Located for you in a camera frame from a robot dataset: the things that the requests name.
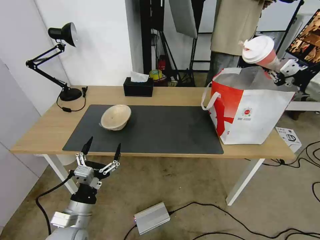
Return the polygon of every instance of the wooden bowl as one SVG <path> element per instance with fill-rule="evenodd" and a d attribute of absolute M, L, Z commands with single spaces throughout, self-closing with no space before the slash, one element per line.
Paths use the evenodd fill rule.
<path fill-rule="evenodd" d="M 114 105 L 104 112 L 100 126 L 107 130 L 119 131 L 127 124 L 130 116 L 131 109 L 127 105 Z"/>

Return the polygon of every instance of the white cup lid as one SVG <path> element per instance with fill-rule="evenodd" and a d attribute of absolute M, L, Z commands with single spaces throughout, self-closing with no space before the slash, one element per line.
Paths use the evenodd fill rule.
<path fill-rule="evenodd" d="M 274 47 L 274 41 L 268 36 L 258 36 L 246 40 L 243 44 L 242 58 L 247 63 L 257 63 L 270 54 Z"/>

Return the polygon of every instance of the black desk mat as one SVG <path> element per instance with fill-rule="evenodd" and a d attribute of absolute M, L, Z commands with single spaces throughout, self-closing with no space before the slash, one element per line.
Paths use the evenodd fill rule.
<path fill-rule="evenodd" d="M 207 111 L 189 106 L 129 106 L 131 117 L 120 131 L 99 123 L 111 105 L 90 105 L 66 145 L 81 151 L 93 136 L 90 152 L 223 154 L 219 137 Z"/>

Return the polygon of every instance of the bag handle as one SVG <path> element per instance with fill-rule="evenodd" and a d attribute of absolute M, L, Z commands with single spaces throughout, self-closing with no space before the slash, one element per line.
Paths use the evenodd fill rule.
<path fill-rule="evenodd" d="M 204 107 L 204 106 L 203 106 L 203 102 L 204 102 L 204 99 L 206 98 L 206 95 L 207 95 L 207 92 L 208 92 L 208 89 L 209 89 L 210 84 L 211 84 L 211 83 L 209 83 L 209 84 L 207 85 L 207 87 L 205 88 L 205 90 L 204 90 L 204 92 L 203 92 L 203 94 L 202 94 L 202 98 L 201 98 L 201 107 L 202 107 L 202 109 L 205 110 L 205 111 L 206 111 L 206 110 L 209 110 L 210 108 L 212 108 L 212 107 L 213 107 L 213 104 L 215 103 L 215 101 L 217 100 L 217 98 L 218 98 L 218 97 L 221 97 L 221 94 L 220 94 L 220 93 L 215 92 L 215 93 L 212 95 L 212 97 L 211 97 L 211 99 L 210 99 L 207 107 Z"/>

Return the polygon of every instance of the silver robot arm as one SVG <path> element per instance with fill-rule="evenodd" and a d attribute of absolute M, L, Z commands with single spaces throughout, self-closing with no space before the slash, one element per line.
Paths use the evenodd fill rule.
<path fill-rule="evenodd" d="M 278 71 L 269 70 L 269 75 L 277 86 L 297 86 L 302 93 L 320 101 L 320 81 L 316 75 L 320 71 L 320 63 L 311 67 L 298 63 L 298 59 L 281 60 Z"/>
<path fill-rule="evenodd" d="M 68 207 L 63 212 L 55 212 L 51 224 L 58 227 L 46 240 L 88 240 L 86 230 L 92 216 L 91 208 L 96 203 L 97 190 L 100 189 L 101 180 L 110 176 L 119 166 L 119 144 L 113 162 L 108 165 L 87 161 L 93 137 L 84 145 L 81 153 L 76 154 L 78 167 L 74 176 L 79 183 L 79 189 L 70 198 Z"/>

